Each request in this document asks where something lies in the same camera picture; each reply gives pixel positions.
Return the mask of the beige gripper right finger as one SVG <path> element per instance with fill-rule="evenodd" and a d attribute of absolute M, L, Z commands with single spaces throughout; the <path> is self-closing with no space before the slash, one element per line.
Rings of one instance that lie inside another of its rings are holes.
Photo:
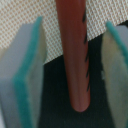
<path fill-rule="evenodd" d="M 128 27 L 106 23 L 101 58 L 115 128 L 128 128 Z"/>

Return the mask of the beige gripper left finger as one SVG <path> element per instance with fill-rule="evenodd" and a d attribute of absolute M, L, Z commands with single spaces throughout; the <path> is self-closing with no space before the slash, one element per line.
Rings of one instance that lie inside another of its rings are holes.
<path fill-rule="evenodd" d="M 38 128 L 46 43 L 42 25 L 20 27 L 0 58 L 0 108 L 5 128 Z"/>

